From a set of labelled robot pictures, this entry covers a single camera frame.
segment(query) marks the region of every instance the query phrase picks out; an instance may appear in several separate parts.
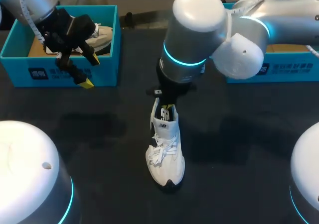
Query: glowing blue light ring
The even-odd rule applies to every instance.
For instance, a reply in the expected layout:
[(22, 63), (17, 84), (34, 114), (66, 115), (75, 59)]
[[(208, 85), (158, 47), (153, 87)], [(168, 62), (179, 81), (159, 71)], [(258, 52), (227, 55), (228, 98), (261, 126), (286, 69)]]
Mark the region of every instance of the glowing blue light ring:
[(240, 18), (250, 19), (250, 20), (253, 20), (253, 21), (261, 24), (268, 32), (268, 38), (270, 37), (270, 31), (269, 31), (268, 27), (261, 20), (255, 18), (255, 17), (251, 17), (251, 16), (241, 16)]
[(181, 64), (183, 66), (197, 66), (201, 63), (203, 63), (204, 61), (206, 61), (206, 59), (200, 61), (200, 62), (197, 62), (197, 63), (184, 63), (184, 62), (181, 62), (181, 61), (178, 61), (176, 60), (174, 57), (172, 57), (169, 52), (166, 50), (166, 47), (165, 47), (165, 42), (164, 42), (164, 51), (166, 52), (166, 55), (171, 59), (173, 60), (174, 62), (178, 63), (178, 64)]
[(72, 205), (72, 200), (73, 200), (73, 193), (74, 193), (74, 188), (73, 188), (73, 182), (72, 182), (72, 178), (71, 178), (71, 185), (72, 185), (72, 193), (71, 193), (71, 199), (70, 199), (70, 203), (69, 203), (69, 206), (65, 212), (65, 214), (63, 215), (61, 221), (59, 221), (58, 224), (62, 224), (62, 222), (64, 221), (64, 219), (66, 218), (66, 216), (68, 215), (69, 211), (70, 211), (70, 208), (71, 208), (71, 205)]
[(291, 194), (291, 187), (290, 187), (290, 186), (289, 186), (289, 191), (290, 191), (291, 201), (292, 201), (292, 203), (293, 203), (293, 205), (294, 205), (294, 207), (295, 207), (297, 213), (298, 213), (299, 216), (304, 220), (304, 222), (305, 222), (306, 224), (309, 224), (309, 222), (307, 222), (307, 221), (304, 219), (304, 217), (301, 216), (300, 212), (298, 211), (298, 209), (297, 209), (297, 207), (296, 207), (296, 205), (295, 205), (295, 203), (294, 203), (294, 200), (293, 200), (293, 195)]

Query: white cylindrical cap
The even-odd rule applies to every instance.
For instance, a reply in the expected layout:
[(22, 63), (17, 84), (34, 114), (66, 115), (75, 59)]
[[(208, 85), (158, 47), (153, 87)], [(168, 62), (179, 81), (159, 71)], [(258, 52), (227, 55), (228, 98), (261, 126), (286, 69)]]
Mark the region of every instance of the white cylindrical cap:
[(197, 32), (214, 31), (226, 18), (221, 0), (175, 0), (173, 13), (184, 27)]
[(255, 76), (263, 66), (264, 53), (254, 42), (236, 33), (223, 42), (211, 58), (220, 73), (233, 79)]
[(298, 139), (291, 157), (291, 174), (302, 196), (319, 211), (319, 123)]
[(48, 197), (59, 171), (52, 140), (37, 127), (0, 121), (0, 223), (19, 223)]

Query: robotic arm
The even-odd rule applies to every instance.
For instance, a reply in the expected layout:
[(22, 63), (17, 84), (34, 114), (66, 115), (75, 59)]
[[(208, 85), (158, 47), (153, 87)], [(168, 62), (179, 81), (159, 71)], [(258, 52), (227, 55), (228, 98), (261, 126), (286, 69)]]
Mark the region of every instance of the robotic arm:
[(269, 44), (319, 44), (319, 0), (175, 0), (158, 63), (164, 104), (175, 104), (212, 58), (227, 77), (247, 79), (262, 67)]
[(86, 43), (96, 25), (88, 15), (71, 17), (65, 9), (57, 9), (58, 0), (0, 0), (24, 24), (29, 24), (38, 40), (52, 52), (58, 52), (56, 65), (73, 78), (75, 84), (90, 88), (93, 84), (69, 59), (72, 49), (80, 47), (92, 65), (99, 60)]

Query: white cable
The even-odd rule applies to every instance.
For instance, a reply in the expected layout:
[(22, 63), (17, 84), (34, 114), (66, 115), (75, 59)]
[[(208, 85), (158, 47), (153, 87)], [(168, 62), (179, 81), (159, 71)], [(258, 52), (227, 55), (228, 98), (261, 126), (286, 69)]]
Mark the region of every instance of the white cable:
[(247, 13), (251, 9), (253, 9), (255, 6), (257, 6), (259, 3), (261, 3), (262, 1), (264, 1), (264, 0), (256, 0), (248, 6), (231, 9), (230, 12), (231, 12), (231, 14), (244, 15), (245, 13)]
[(227, 12), (227, 34), (226, 34), (226, 41), (230, 41), (231, 39), (231, 28), (232, 28), (232, 16), (229, 10)]
[(41, 33), (39, 32), (38, 28), (36, 28), (29, 10), (26, 6), (26, 1), (25, 0), (20, 0), (20, 6), (21, 6), (21, 10), (23, 13), (23, 16), (25, 18), (25, 20), (28, 22), (29, 26), (31, 27), (32, 31), (34, 32), (34, 35), (36, 36), (36, 38), (41, 42), (41, 44), (44, 43), (44, 38), (42, 37)]
[(319, 53), (314, 50), (311, 46), (306, 46), (306, 48), (312, 53), (314, 54), (315, 56), (317, 56), (319, 58)]

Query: new balance logo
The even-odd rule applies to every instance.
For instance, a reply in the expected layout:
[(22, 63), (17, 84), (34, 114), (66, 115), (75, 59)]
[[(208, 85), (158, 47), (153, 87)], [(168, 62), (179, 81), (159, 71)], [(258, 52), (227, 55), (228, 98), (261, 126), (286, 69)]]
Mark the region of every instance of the new balance logo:
[(161, 120), (169, 121), (169, 111), (162, 108), (160, 110)]

